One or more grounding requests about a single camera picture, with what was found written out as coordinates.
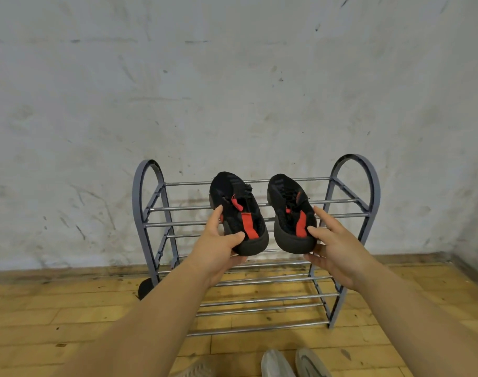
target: parquet floor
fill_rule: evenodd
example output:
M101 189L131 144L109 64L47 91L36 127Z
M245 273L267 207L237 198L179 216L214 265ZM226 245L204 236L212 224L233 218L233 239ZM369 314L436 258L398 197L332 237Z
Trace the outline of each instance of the parquet floor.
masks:
M390 268L425 297L478 333L478 287L454 267L449 264L419 264ZM296 272L300 270L282 271L286 274ZM227 278L254 278L270 273L239 272ZM95 278L0 285L0 377L50 375L77 349L92 342L137 304L137 286L143 279ZM330 281L321 282L321 287L323 291L333 291ZM309 283L228 286L211 289L206 300L314 292L313 285ZM199 317L193 329L233 328L319 317L319 308ZM186 368L200 357L206 357L217 369L219 377L260 376L261 356L266 349L277 348L293 362L295 350L302 346L314 349L334 377L411 376L366 302L355 292L347 295L336 328L332 331L318 326L189 337L179 352L173 372Z

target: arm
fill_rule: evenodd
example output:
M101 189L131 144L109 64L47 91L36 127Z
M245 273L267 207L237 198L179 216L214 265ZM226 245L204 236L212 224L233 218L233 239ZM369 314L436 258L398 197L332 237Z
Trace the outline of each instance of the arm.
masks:
M315 208L325 245L305 258L358 291L416 377L478 376L478 336L378 263L340 222Z
M213 212L180 266L54 377L166 377L208 288L245 260L231 256L244 233L218 235L221 211Z

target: right hand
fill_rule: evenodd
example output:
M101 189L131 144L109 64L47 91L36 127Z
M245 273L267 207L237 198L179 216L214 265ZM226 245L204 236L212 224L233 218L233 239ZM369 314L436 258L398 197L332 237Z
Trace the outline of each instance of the right hand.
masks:
M327 270L341 285L359 292L366 274L379 263L336 218L316 206L314 212L326 228L309 226L307 230L324 244L317 244L313 254L304 258Z

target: shoe rack frame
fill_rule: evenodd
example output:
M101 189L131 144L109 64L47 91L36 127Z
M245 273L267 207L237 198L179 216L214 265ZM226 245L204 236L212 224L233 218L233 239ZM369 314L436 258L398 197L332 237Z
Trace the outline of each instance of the shoe rack frame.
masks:
M370 189L370 198L369 203L364 202L356 193L354 193L347 185L345 185L339 178L338 172L342 168L343 164L349 160L353 160L361 165L364 169L369 183ZM158 185L155 188L155 191L150 198L146 206L142 205L142 188L143 180L147 170L151 168L157 177ZM326 190L325 199L322 201L311 201L311 204L322 204L323 209L328 211L330 204L332 203L355 203L361 210L361 213L346 213L346 214L335 214L333 215L336 218L345 218L345 217L364 217L361 230L358 234L358 240L364 245L368 234L372 228L375 216L379 209L380 204L380 185L377 173L373 165L361 155L356 154L347 154L339 158L329 177L303 177L303 178L294 178L296 181L327 181L328 188ZM267 183L268 179L263 180L245 180L246 183ZM209 205L206 206L186 206L186 207L171 207L169 199L167 197L167 188L170 187L192 187L196 185L209 185L211 181L203 182L165 182L164 176L162 175L162 170L160 166L155 162L155 160L144 160L142 161L136 170L134 175L134 181L132 185L132 210L134 215L134 222L136 224L136 229L138 231L139 239L142 244L142 250L147 261L148 270L150 278L154 286L156 286L162 276L167 275L170 271L159 270L160 260L164 253L164 248L166 246L167 240L169 240L171 245L171 250L173 253L173 258L171 260L171 270L177 267L180 262L185 259L185 255L180 255L178 253L178 244L177 239L179 238L189 238L189 237L198 237L200 234L176 234L175 228L179 227L188 227L188 226L204 226L205 221L173 221L171 217L171 212L173 211L182 211L182 210L204 210L211 209ZM333 191L335 187L340 188L348 198L346 199L332 199ZM159 200L162 201L161 208L154 208L155 203ZM259 203L260 207L270 206L268 203ZM165 222L149 223L148 218L152 212L164 212ZM265 221L274 221L274 217L266 217ZM148 235L148 230L150 228L165 228L162 238L160 239L160 244L157 251L154 253L150 238ZM267 249L264 251L269 252L281 252L280 249ZM267 262L260 261L251 261L254 257L250 257L250 261L246 262L234 269L252 269L259 267L277 267L277 266L300 266L309 264L309 262L301 259L293 260L270 260ZM323 293L318 284L318 280L321 279L332 279L335 284L335 292L332 293ZM282 275L280 271L279 275L269 276L267 278L259 279L236 279L236 280L227 280L218 283L213 288L220 288L223 286L231 285L261 285L261 284L273 284L273 283L284 283L284 282L304 282L311 281L317 291L317 294L314 295L303 295L303 296L286 296L286 297L272 297L272 298L255 298L248 300L235 300L235 301L226 301L226 302L211 302L203 303L201 307L218 307L218 306L233 306L236 304L257 304L263 302L293 302L294 304L282 305L282 306L266 306L266 307L256 307L251 309L235 309L235 310L224 310L224 311L199 311L197 317L200 316L217 316L217 315L232 315L239 313L252 313L252 312L265 312L265 311L275 311L275 310L285 310L292 308L308 308L308 307L317 307L323 306L326 317L322 317L318 320L311 320L306 322L289 322L283 324L275 324L268 326L257 326L257 327L243 327L243 328L232 328L232 329L217 329L217 330L206 330L206 331L197 331L190 332L188 336L198 336L198 335L212 335L212 334L222 334L222 333L237 333L237 332L250 332L250 331L262 331L269 329L281 329L281 328L292 328L292 327L304 327L310 325L321 325L327 324L329 328L333 328L337 320L338 314L342 309L342 305L347 293L347 289L337 283L331 276L315 276L314 267L311 265L309 272L298 273L294 275ZM326 302L326 298L336 297L333 306ZM304 303L296 304L300 299L312 299L316 300L315 303Z

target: black sole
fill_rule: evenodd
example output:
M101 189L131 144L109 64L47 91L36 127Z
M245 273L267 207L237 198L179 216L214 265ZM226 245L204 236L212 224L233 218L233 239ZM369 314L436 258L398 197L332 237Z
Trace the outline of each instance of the black sole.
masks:
M216 209L217 207L213 204L213 199L211 195L209 195L209 204L211 205L211 209ZM265 226L265 222L263 223L265 231L263 235L256 239L248 239L247 241L242 241L239 245L233 248L234 252L240 256L251 256L256 255L264 251L268 246L268 231L267 227ZM223 229L225 235L233 234L227 225L227 222L223 224Z
M272 205L269 193L267 193L267 201ZM277 215L275 215L275 222L273 224L273 237L282 250L291 254L308 254L314 250L317 243L317 239L310 234L302 238L286 233L280 227Z

